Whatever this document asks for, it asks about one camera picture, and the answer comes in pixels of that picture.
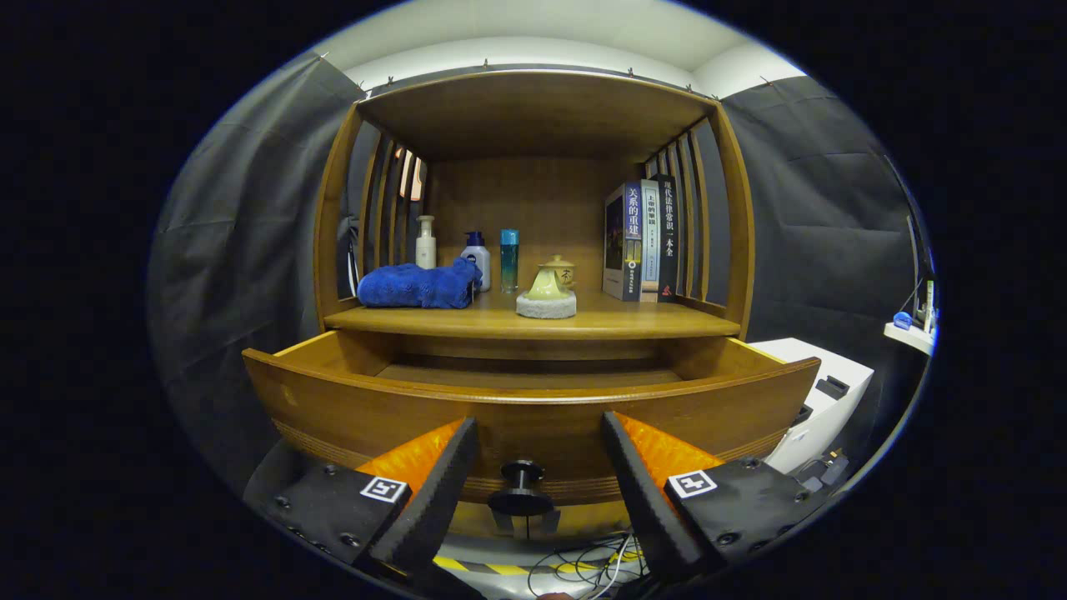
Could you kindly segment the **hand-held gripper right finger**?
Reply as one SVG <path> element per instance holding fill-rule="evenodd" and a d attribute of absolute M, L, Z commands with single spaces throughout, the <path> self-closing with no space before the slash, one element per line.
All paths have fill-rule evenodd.
<path fill-rule="evenodd" d="M 754 456 L 708 465 L 667 459 L 664 433 L 617 412 L 602 438 L 630 524 L 652 577 L 679 583 L 750 562 L 830 498 L 817 476 L 798 481 Z"/>

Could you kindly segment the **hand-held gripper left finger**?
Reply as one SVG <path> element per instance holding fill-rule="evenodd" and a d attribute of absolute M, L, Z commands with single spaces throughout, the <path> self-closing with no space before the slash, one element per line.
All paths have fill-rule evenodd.
<path fill-rule="evenodd" d="M 448 532 L 478 451 L 475 419 L 442 427 L 429 473 L 378 475 L 316 458 L 286 442 L 268 452 L 245 501 L 275 527 L 352 568 L 428 568 Z"/>

